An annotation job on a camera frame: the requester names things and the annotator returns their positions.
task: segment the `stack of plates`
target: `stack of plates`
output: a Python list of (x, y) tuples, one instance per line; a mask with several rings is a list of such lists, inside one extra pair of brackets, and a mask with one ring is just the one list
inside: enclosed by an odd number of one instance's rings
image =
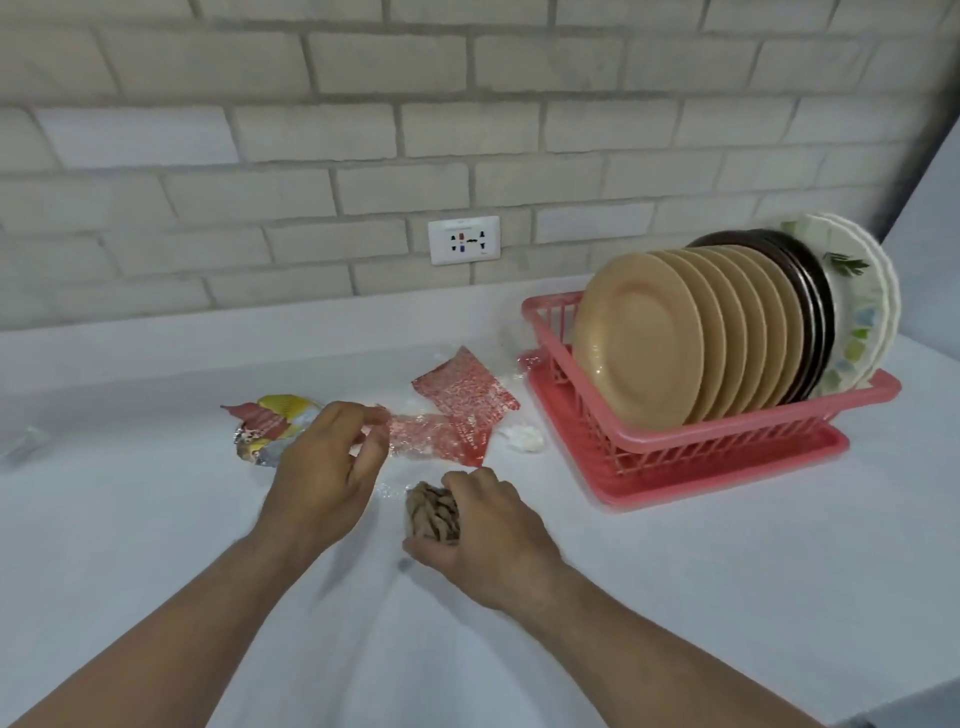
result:
[(612, 260), (573, 356), (624, 425), (666, 430), (867, 386), (899, 320), (876, 240), (804, 213)]

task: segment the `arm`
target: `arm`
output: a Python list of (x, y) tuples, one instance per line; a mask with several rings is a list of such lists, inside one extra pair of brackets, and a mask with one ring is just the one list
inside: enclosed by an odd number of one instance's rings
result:
[(568, 566), (540, 517), (493, 471), (448, 473), (444, 485), (460, 508), (460, 544), (408, 539), (404, 548), (467, 596), (515, 619), (611, 728), (820, 725)]
[[(202, 728), (264, 619), (359, 521), (387, 413), (330, 404), (284, 452), (251, 534), (50, 693), (12, 728)], [(351, 445), (374, 425), (354, 459)]]

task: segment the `electrical outlet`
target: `electrical outlet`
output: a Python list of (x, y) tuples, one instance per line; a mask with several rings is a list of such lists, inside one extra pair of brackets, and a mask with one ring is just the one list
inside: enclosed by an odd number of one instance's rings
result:
[(434, 265), (496, 260), (500, 257), (500, 218), (435, 220), (427, 225)]

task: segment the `pink dish rack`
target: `pink dish rack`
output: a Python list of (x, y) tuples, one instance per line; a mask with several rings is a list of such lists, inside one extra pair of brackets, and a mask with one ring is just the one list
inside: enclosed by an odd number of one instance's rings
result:
[(639, 508), (782, 473), (850, 447), (830, 424), (847, 409), (890, 401), (900, 382), (880, 370), (870, 386), (723, 420), (650, 432), (623, 425), (565, 342), (583, 291), (523, 303), (540, 349), (528, 381), (589, 488), (602, 502)]

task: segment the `brick wall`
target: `brick wall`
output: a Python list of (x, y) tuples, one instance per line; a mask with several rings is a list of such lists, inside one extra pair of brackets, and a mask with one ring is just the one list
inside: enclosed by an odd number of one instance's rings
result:
[[(0, 0), (0, 328), (883, 231), (958, 39), (960, 0)], [(431, 267), (468, 210), (503, 258)]]

